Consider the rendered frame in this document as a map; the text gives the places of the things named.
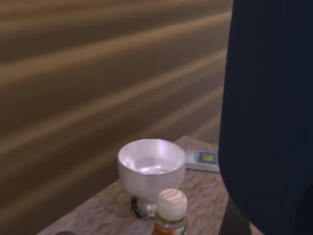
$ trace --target wooden wall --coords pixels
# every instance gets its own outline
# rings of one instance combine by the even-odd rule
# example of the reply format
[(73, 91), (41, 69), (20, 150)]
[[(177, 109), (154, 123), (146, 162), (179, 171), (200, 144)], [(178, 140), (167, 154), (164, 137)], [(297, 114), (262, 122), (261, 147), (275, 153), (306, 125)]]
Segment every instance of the wooden wall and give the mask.
[(142, 138), (217, 142), (229, 0), (0, 0), (0, 233), (117, 179)]

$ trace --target pregnancy test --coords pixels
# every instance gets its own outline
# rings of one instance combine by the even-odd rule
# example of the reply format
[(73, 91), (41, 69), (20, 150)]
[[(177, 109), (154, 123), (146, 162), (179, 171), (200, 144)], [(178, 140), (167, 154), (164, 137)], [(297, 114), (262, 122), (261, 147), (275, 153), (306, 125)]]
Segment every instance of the pregnancy test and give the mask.
[(186, 157), (186, 169), (220, 172), (216, 152), (186, 150)]

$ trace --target dark blue object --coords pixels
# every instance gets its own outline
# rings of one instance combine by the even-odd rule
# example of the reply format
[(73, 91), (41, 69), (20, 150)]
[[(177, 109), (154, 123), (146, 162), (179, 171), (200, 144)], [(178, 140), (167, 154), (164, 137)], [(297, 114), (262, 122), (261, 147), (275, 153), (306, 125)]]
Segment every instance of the dark blue object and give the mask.
[(219, 164), (265, 235), (313, 227), (313, 1), (235, 0)]

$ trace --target bowl rim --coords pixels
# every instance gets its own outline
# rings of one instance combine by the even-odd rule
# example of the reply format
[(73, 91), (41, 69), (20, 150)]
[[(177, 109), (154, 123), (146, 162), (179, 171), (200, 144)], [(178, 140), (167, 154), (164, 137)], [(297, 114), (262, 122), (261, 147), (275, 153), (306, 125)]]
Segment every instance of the bowl rim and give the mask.
[(163, 174), (168, 174), (168, 173), (171, 173), (171, 172), (173, 172), (173, 171), (175, 171), (175, 170), (180, 169), (182, 166), (184, 166), (184, 165), (186, 164), (186, 161), (187, 161), (186, 151), (185, 151), (182, 147), (180, 147), (178, 144), (176, 144), (176, 143), (174, 143), (174, 142), (171, 142), (171, 141), (163, 140), (163, 139), (139, 139), (139, 140), (135, 140), (135, 141), (132, 141), (132, 142), (129, 142), (129, 143), (123, 145), (123, 147), (120, 148), (120, 150), (118, 151), (118, 154), (117, 154), (117, 161), (118, 161), (118, 164), (119, 164), (119, 165), (122, 165), (122, 166), (125, 167), (127, 170), (130, 170), (130, 171), (132, 171), (132, 172), (135, 172), (135, 173), (139, 173), (139, 174), (140, 174), (139, 171), (136, 171), (136, 170), (134, 170), (134, 169), (129, 168), (128, 166), (126, 166), (126, 165), (121, 161), (121, 159), (120, 159), (120, 155), (121, 155), (121, 154), (120, 154), (120, 153), (121, 153), (121, 151), (123, 150), (123, 148), (126, 147), (127, 145), (130, 145), (130, 144), (132, 144), (132, 143), (134, 143), (134, 142), (147, 141), (147, 140), (149, 140), (149, 141), (162, 141), (162, 142), (167, 142), (167, 143), (170, 143), (171, 145), (174, 145), (175, 147), (177, 147), (177, 149), (180, 149), (180, 150), (183, 152), (185, 161), (183, 161), (183, 163), (179, 164), (177, 167), (173, 168), (173, 170), (171, 170), (171, 171), (162, 172), (162, 173), (159, 173), (159, 174), (144, 174), (144, 175), (163, 175)]

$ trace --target marble surface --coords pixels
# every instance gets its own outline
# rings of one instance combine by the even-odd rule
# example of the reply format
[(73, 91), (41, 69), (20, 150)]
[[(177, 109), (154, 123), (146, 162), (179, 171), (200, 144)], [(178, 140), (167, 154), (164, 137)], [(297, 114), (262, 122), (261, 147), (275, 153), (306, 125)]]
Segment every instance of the marble surface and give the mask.
[[(183, 136), (176, 141), (184, 149), (213, 150), (217, 146)], [(187, 170), (180, 187), (188, 197), (188, 235), (218, 235), (228, 194), (220, 174)], [(133, 217), (131, 195), (116, 181), (38, 235), (72, 231), (76, 235), (150, 235), (152, 221)], [(252, 227), (253, 235), (260, 235)]]

